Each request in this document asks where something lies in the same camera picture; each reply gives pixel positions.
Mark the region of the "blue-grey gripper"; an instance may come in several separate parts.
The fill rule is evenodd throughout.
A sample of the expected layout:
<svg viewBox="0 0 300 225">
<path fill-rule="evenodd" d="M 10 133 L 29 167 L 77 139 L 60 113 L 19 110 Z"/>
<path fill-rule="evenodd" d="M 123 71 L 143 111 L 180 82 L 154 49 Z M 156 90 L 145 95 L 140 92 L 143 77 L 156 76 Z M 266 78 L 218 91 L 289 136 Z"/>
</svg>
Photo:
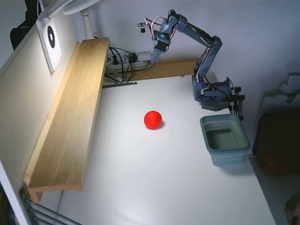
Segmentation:
<svg viewBox="0 0 300 225">
<path fill-rule="evenodd" d="M 169 49 L 171 40 L 168 35 L 164 35 L 163 33 L 155 30 L 153 42 L 154 49 L 153 53 L 151 54 L 151 63 L 157 62 L 159 56 Z"/>
</svg>

